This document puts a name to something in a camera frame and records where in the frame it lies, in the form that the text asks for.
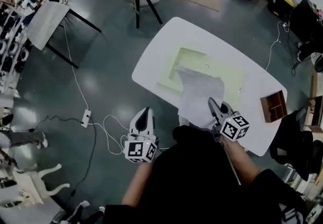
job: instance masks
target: shoe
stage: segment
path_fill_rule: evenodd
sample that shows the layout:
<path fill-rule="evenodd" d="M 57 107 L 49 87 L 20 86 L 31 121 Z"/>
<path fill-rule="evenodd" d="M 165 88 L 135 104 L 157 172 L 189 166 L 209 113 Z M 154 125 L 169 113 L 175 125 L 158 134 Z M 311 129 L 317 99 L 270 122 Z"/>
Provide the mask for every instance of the shoe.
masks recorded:
<path fill-rule="evenodd" d="M 104 213 L 104 212 L 105 212 L 105 207 L 100 206 L 100 207 L 99 207 L 99 211 L 102 211 L 102 212 Z"/>
<path fill-rule="evenodd" d="M 301 63 L 302 62 L 302 60 L 299 58 L 299 55 L 301 54 L 301 51 L 299 51 L 298 53 L 297 53 L 297 61 L 299 62 L 299 63 Z"/>
<path fill-rule="evenodd" d="M 89 207 L 90 206 L 90 203 L 88 201 L 82 201 L 80 203 L 80 205 L 83 207 L 83 208 L 86 208 L 86 207 Z"/>
<path fill-rule="evenodd" d="M 42 135 L 43 135 L 43 137 L 44 137 L 44 139 L 43 139 L 43 141 L 42 141 L 42 146 L 44 147 L 44 148 L 47 148 L 48 147 L 48 141 L 47 141 L 47 139 L 46 139 L 46 136 L 45 136 L 45 134 L 44 133 L 42 133 Z"/>

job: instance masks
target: gray concrete floor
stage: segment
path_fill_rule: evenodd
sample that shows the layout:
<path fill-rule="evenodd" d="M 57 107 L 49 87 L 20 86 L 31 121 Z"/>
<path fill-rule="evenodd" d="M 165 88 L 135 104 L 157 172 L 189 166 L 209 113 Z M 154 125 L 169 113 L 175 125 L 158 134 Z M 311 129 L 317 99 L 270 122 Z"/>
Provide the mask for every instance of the gray concrete floor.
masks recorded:
<path fill-rule="evenodd" d="M 70 0 L 69 6 L 102 30 L 102 34 L 98 34 L 73 16 L 66 21 L 72 58 L 80 66 L 77 78 L 93 112 L 93 120 L 101 123 L 104 116 L 111 114 L 127 126 L 139 110 L 150 106 L 154 110 L 161 147 L 173 145 L 172 130 L 178 125 L 177 109 L 131 79 L 141 54 L 162 27 L 151 10 L 141 11 L 140 29 L 136 29 L 135 13 L 122 0 Z M 216 12 L 184 0 L 160 0 L 156 9 L 164 23 L 172 17 L 181 17 L 218 36 L 263 68 L 278 35 L 279 19 L 268 11 L 265 1 L 226 0 L 223 9 Z M 296 56 L 297 38 L 291 33 L 290 39 Z M 50 43 L 68 55 L 62 28 L 57 29 Z M 289 112 L 306 105 L 311 69 L 310 62 L 305 62 L 297 68 L 296 77 L 292 77 L 291 66 L 287 33 L 281 28 L 281 43 L 273 47 L 268 71 L 286 87 Z M 34 127 L 46 115 L 81 119 L 86 108 L 71 67 L 47 49 L 32 51 L 18 91 L 21 98 L 15 101 L 13 122 L 17 130 Z M 118 140 L 126 134 L 112 119 L 107 120 L 106 127 Z M 40 170 L 61 163 L 61 170 L 44 179 L 48 189 L 61 183 L 71 184 L 70 189 L 62 190 L 55 197 L 65 204 L 85 173 L 93 145 L 93 128 L 53 120 L 43 123 L 39 130 L 46 133 L 49 147 L 37 150 L 35 146 L 23 146 L 16 149 L 16 157 L 21 166 L 37 162 Z M 88 200 L 91 207 L 84 215 L 101 205 L 120 203 L 136 169 L 136 165 L 128 163 L 122 155 L 110 154 L 105 134 L 99 128 L 97 132 L 89 176 L 66 204 L 72 209 L 80 201 Z M 110 143 L 111 150 L 119 152 L 118 146 L 113 141 Z M 271 168 L 280 177 L 284 175 L 285 169 L 268 153 L 262 158 L 253 155 L 253 158 L 261 169 Z"/>

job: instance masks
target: white tabletop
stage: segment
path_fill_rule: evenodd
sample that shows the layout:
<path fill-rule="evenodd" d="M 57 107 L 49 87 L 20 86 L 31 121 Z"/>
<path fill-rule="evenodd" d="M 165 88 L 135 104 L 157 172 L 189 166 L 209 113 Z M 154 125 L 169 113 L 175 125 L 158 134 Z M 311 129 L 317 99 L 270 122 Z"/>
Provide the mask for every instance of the white tabletop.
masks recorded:
<path fill-rule="evenodd" d="M 64 4 L 45 2 L 27 27 L 26 33 L 30 42 L 43 50 L 69 9 Z"/>
<path fill-rule="evenodd" d="M 230 62 L 230 65 L 245 69 L 246 77 L 239 105 L 234 109 L 250 122 L 250 128 L 246 136 L 239 139 L 239 143 L 256 155 L 263 156 L 273 141 L 281 120 L 265 123 L 260 98 L 282 90 L 286 100 L 287 90 L 234 47 L 177 17 L 172 18 L 150 42 L 132 74 L 133 81 L 178 107 L 180 94 L 160 87 L 157 82 L 171 54 L 181 47 L 208 54 L 216 60 Z"/>

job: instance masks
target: wooden box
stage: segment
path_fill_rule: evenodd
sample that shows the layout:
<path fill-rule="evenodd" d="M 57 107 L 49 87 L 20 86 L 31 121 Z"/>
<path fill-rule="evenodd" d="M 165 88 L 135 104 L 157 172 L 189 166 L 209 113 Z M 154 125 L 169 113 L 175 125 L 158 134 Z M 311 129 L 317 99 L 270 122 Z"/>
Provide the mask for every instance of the wooden box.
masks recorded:
<path fill-rule="evenodd" d="M 260 102 L 266 123 L 272 123 L 287 115 L 286 103 L 282 90 L 270 96 L 260 98 Z"/>

